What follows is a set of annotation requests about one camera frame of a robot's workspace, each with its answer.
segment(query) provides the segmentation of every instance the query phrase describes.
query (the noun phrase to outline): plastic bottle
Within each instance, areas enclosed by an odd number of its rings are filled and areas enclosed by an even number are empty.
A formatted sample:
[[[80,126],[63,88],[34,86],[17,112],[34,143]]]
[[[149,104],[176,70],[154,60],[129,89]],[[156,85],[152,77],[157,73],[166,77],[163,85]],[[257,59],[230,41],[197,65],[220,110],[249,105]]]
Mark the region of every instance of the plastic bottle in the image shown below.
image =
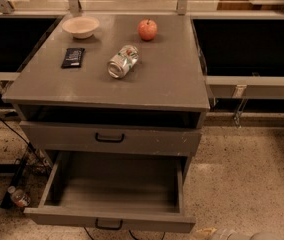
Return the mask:
[[[28,206],[31,203],[31,198],[22,189],[17,189],[14,186],[8,188],[11,195],[11,200],[19,207]]]

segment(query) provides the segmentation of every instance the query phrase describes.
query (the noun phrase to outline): speckled floor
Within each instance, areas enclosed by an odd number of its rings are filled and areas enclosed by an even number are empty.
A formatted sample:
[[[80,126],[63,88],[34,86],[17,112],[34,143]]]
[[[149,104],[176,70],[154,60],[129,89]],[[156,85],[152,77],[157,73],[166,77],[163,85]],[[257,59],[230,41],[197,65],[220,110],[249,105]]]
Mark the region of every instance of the speckled floor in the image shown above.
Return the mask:
[[[16,121],[8,122],[19,131]],[[197,223],[191,234],[167,233],[169,240],[202,240],[198,230],[229,228],[246,235],[270,231],[284,238],[284,117],[208,117],[198,153],[185,181],[185,211]],[[0,161],[22,156],[24,144],[0,123]],[[0,203],[11,175],[0,175]],[[46,177],[25,175],[31,206],[39,202]],[[94,239],[132,239],[127,231],[89,229]],[[134,232],[138,239],[161,239],[162,233]],[[84,240],[83,228],[40,226],[12,207],[0,208],[0,240]]]

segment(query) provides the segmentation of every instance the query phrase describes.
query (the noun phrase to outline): gray tabletop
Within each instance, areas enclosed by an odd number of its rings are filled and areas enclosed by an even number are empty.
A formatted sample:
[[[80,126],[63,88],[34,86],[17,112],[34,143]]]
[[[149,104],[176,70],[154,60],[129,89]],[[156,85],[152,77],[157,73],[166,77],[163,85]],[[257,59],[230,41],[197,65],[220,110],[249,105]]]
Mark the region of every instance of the gray tabletop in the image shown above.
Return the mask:
[[[205,111],[208,97],[188,16],[152,15],[158,34],[140,39],[143,15],[88,13],[100,21],[94,36],[77,40],[64,32],[66,15],[21,75],[3,95],[5,102],[72,106]],[[122,46],[139,49],[140,58],[125,78],[112,78],[107,62]],[[62,69],[67,48],[83,47],[82,67]]]

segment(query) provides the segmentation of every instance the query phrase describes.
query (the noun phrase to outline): closed drawer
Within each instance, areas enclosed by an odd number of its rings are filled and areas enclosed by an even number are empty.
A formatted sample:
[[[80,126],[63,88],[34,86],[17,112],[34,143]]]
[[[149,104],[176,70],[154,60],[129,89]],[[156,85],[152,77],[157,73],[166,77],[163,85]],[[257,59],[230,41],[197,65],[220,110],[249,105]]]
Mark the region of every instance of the closed drawer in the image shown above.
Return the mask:
[[[200,131],[114,125],[21,122],[34,147],[46,150],[133,154],[195,153]]]
[[[183,214],[179,157],[60,152],[38,208],[38,224],[191,231]]]

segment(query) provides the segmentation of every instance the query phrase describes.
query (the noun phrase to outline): soda can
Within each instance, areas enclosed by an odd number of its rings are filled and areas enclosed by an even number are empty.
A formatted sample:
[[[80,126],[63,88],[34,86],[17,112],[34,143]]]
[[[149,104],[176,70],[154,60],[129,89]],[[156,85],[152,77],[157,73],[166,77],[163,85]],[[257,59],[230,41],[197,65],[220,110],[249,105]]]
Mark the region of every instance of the soda can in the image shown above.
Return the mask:
[[[108,72],[114,78],[123,78],[139,59],[139,51],[133,45],[125,45],[108,62]]]

